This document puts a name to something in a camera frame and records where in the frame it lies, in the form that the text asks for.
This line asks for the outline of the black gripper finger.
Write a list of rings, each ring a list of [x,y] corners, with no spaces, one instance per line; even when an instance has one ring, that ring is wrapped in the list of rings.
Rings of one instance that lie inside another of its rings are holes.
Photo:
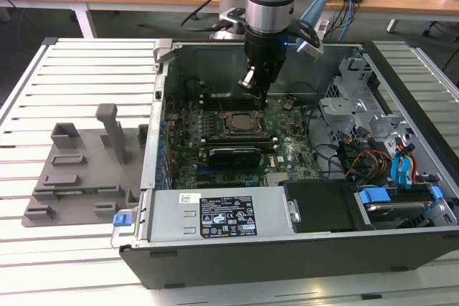
[[[252,68],[252,95],[257,98],[262,109],[266,106],[266,97],[269,90],[269,77],[263,71]]]

